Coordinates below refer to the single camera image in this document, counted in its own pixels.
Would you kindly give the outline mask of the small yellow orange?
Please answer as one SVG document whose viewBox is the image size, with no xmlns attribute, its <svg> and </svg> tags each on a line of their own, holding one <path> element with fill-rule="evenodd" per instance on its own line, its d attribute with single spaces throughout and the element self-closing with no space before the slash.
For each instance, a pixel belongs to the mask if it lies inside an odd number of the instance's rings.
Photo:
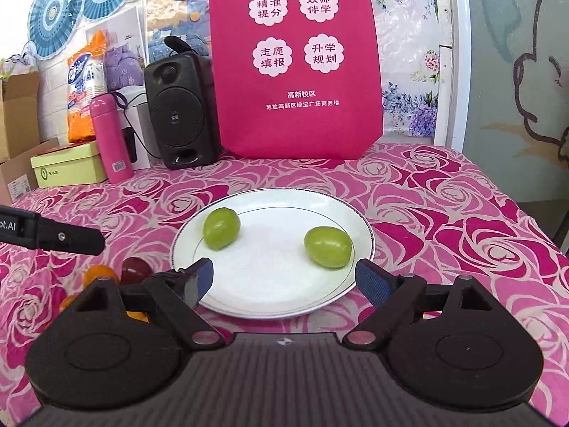
<svg viewBox="0 0 569 427">
<path fill-rule="evenodd" d="M 138 321 L 142 321 L 142 322 L 149 322 L 149 317 L 146 313 L 144 312 L 139 312 L 139 311 L 128 311 L 127 316 L 130 317 L 131 319 L 135 319 Z"/>
<path fill-rule="evenodd" d="M 99 279 L 119 283 L 119 277 L 112 268 L 105 265 L 94 265 L 83 274 L 82 286 L 87 288 L 94 280 Z"/>
</svg>

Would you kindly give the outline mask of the dark plum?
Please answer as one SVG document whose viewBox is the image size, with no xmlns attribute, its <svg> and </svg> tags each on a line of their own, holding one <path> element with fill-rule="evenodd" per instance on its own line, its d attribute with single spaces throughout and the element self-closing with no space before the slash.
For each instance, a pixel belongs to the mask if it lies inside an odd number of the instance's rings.
<svg viewBox="0 0 569 427">
<path fill-rule="evenodd" d="M 152 267 L 140 257 L 127 257 L 122 261 L 121 284 L 141 283 L 152 274 Z"/>
</svg>

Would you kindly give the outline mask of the green apple fruit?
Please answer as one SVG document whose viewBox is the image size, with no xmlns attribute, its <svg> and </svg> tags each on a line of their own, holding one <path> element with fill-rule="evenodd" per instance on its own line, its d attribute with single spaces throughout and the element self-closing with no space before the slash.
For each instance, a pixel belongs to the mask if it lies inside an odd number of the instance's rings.
<svg viewBox="0 0 569 427">
<path fill-rule="evenodd" d="M 203 239 L 211 250 L 219 251 L 233 243 L 239 234 L 240 219 L 230 208 L 213 210 L 203 223 Z"/>
<path fill-rule="evenodd" d="M 335 227 L 314 227 L 304 238 L 305 250 L 314 263 L 329 269 L 348 264 L 352 254 L 349 235 Z"/>
</svg>

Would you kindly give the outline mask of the red tomato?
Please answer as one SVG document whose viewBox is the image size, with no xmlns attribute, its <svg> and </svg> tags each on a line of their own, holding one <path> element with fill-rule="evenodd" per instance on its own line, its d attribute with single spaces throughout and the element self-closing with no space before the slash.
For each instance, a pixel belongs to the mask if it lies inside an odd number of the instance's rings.
<svg viewBox="0 0 569 427">
<path fill-rule="evenodd" d="M 59 312 L 64 311 L 75 300 L 76 297 L 76 294 L 65 297 L 65 299 L 63 299 L 59 305 Z"/>
</svg>

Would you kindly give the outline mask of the small cardboard box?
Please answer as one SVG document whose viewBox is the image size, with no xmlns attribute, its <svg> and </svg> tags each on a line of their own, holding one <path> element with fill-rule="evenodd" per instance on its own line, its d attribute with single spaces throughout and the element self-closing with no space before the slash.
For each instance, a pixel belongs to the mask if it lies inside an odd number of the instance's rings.
<svg viewBox="0 0 569 427">
<path fill-rule="evenodd" d="M 31 167 L 31 158 L 49 149 L 57 148 L 58 145 L 59 139 L 53 138 L 1 164 L 0 202 L 2 205 L 12 205 L 22 196 L 38 188 L 35 172 Z"/>
</svg>

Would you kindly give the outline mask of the green shoe box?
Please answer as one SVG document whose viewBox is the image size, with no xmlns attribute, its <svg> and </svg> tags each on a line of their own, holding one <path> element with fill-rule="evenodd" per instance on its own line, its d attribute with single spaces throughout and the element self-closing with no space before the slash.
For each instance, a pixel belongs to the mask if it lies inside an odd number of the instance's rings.
<svg viewBox="0 0 569 427">
<path fill-rule="evenodd" d="M 30 159 L 39 188 L 77 186 L 106 181 L 96 141 L 52 148 Z"/>
</svg>

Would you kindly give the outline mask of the pink rose tablecloth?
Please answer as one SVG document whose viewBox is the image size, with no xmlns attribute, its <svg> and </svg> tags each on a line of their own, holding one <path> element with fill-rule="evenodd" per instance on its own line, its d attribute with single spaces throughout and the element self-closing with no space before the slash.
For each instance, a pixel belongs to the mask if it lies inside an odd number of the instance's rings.
<svg viewBox="0 0 569 427">
<path fill-rule="evenodd" d="M 463 154 L 411 144 L 377 144 L 362 158 L 269 160 L 224 156 L 201 169 L 163 166 L 118 185 L 38 190 L 22 209 L 106 236 L 99 257 L 1 248 L 1 419 L 19 424 L 38 401 L 24 371 L 34 339 L 81 289 L 84 272 L 119 269 L 140 257 L 167 269 L 179 228 L 228 195 L 303 188 L 355 207 L 371 224 L 374 259 L 394 273 L 430 283 L 470 274 L 489 289 L 539 343 L 545 365 L 532 404 L 551 421 L 568 421 L 568 260 L 538 224 Z"/>
</svg>

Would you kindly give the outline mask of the white ceramic plate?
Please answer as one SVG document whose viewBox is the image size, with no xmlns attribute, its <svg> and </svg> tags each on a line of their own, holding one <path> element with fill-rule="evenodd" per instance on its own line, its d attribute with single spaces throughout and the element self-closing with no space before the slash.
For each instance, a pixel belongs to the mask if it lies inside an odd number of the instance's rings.
<svg viewBox="0 0 569 427">
<path fill-rule="evenodd" d="M 214 251 L 203 240 L 203 223 L 215 209 L 229 208 L 241 223 L 236 240 Z M 348 263 L 327 269 L 304 247 L 314 227 L 334 227 L 352 242 Z M 356 208 L 336 197 L 302 189 L 265 189 L 224 197 L 203 207 L 176 234 L 172 267 L 186 268 L 206 257 L 213 283 L 202 306 L 232 317 L 274 320 L 321 309 L 355 286 L 355 266 L 373 258 L 375 238 Z"/>
</svg>

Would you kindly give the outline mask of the pink thermos bottle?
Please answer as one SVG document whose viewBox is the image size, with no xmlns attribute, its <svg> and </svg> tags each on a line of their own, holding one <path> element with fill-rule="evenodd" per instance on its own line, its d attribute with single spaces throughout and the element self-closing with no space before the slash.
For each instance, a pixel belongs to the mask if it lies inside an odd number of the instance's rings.
<svg viewBox="0 0 569 427">
<path fill-rule="evenodd" d="M 90 103 L 90 114 L 107 178 L 113 184 L 132 178 L 134 171 L 119 122 L 115 98 L 111 94 L 95 96 Z"/>
</svg>

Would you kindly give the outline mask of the large open cardboard box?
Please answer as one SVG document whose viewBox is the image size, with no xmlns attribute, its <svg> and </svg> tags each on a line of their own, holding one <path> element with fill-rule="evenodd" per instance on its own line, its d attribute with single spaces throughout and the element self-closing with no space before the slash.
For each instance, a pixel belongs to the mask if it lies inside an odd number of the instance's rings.
<svg viewBox="0 0 569 427">
<path fill-rule="evenodd" d="M 0 160 L 19 156 L 40 142 L 38 128 L 38 72 L 1 80 Z"/>
</svg>

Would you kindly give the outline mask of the white box behind thermos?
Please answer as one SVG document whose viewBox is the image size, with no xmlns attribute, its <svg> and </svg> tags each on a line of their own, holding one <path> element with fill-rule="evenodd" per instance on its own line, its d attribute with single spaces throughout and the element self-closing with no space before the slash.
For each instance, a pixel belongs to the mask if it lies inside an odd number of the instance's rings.
<svg viewBox="0 0 569 427">
<path fill-rule="evenodd" d="M 135 171 L 157 164 L 160 151 L 149 116 L 149 105 L 143 86 L 124 87 L 118 91 L 119 119 L 126 135 L 126 145 Z"/>
</svg>

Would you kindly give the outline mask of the orange paper cup package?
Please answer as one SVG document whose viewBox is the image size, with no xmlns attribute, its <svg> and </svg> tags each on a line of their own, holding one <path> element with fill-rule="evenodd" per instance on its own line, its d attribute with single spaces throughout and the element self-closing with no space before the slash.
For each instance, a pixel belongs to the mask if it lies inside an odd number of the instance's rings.
<svg viewBox="0 0 569 427">
<path fill-rule="evenodd" d="M 105 35 L 98 30 L 83 48 L 68 58 L 67 119 L 68 139 L 72 144 L 95 138 L 90 104 L 96 96 L 107 93 L 105 52 Z"/>
</svg>

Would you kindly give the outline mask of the black speaker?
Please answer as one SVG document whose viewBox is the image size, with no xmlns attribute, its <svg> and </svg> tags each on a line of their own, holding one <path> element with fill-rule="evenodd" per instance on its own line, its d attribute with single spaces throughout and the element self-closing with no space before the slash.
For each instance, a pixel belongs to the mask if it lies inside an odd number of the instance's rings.
<svg viewBox="0 0 569 427">
<path fill-rule="evenodd" d="M 174 54 L 145 68 L 145 93 L 156 144 L 171 170 L 218 161 L 222 146 L 211 60 L 176 36 Z"/>
</svg>

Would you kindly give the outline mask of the bedding poster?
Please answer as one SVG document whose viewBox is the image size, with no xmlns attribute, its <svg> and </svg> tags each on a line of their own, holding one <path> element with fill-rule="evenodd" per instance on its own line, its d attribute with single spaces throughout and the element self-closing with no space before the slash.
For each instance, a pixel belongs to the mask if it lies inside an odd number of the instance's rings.
<svg viewBox="0 0 569 427">
<path fill-rule="evenodd" d="M 182 39 L 203 57 L 211 55 L 209 0 L 129 3 L 92 25 L 86 39 L 97 31 L 105 35 L 103 61 L 109 91 L 142 86 L 147 65 L 175 54 L 165 44 L 169 36 Z"/>
</svg>

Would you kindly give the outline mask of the blue paper fan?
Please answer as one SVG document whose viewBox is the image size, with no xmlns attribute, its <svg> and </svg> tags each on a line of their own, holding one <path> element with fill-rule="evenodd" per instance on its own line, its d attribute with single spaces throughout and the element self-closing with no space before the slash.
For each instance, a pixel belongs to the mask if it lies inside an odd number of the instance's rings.
<svg viewBox="0 0 569 427">
<path fill-rule="evenodd" d="M 28 16 L 28 41 L 40 60 L 58 55 L 69 43 L 85 0 L 34 0 Z"/>
</svg>

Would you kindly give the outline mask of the magenta fabric bag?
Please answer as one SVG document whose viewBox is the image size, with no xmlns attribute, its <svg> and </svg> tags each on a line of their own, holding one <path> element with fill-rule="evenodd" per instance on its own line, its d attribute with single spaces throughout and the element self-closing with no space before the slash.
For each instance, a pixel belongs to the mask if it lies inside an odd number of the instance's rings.
<svg viewBox="0 0 569 427">
<path fill-rule="evenodd" d="M 221 142 L 249 158 L 357 159 L 382 135 L 371 0 L 209 0 Z"/>
</svg>

